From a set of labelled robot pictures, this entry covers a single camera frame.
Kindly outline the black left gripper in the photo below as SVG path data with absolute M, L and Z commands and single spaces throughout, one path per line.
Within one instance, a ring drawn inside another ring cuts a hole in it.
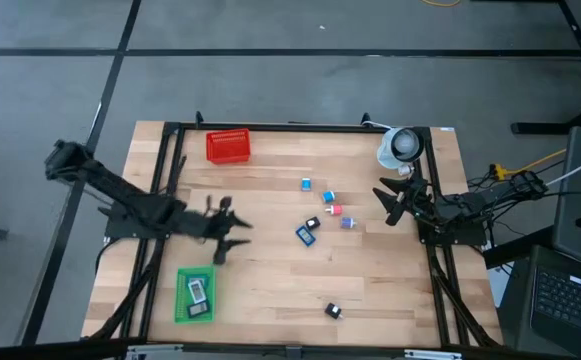
M 225 236 L 232 227 L 252 228 L 252 225 L 235 215 L 229 208 L 232 198 L 223 197 L 219 202 L 219 208 L 211 208 L 212 197 L 206 198 L 206 212 L 184 211 L 177 222 L 177 233 L 195 238 L 213 239 L 217 241 L 217 247 L 213 254 L 213 264 L 223 265 L 227 259 L 227 253 L 234 247 L 249 244 L 247 239 L 226 240 Z

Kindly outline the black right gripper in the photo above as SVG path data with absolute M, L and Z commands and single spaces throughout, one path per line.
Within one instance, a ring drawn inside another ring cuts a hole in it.
M 380 177 L 379 181 L 395 194 L 401 193 L 401 200 L 396 195 L 378 188 L 373 188 L 374 195 L 379 199 L 387 213 L 385 223 L 395 226 L 405 212 L 423 220 L 433 219 L 433 204 L 427 193 L 429 183 L 425 179 L 391 179 Z

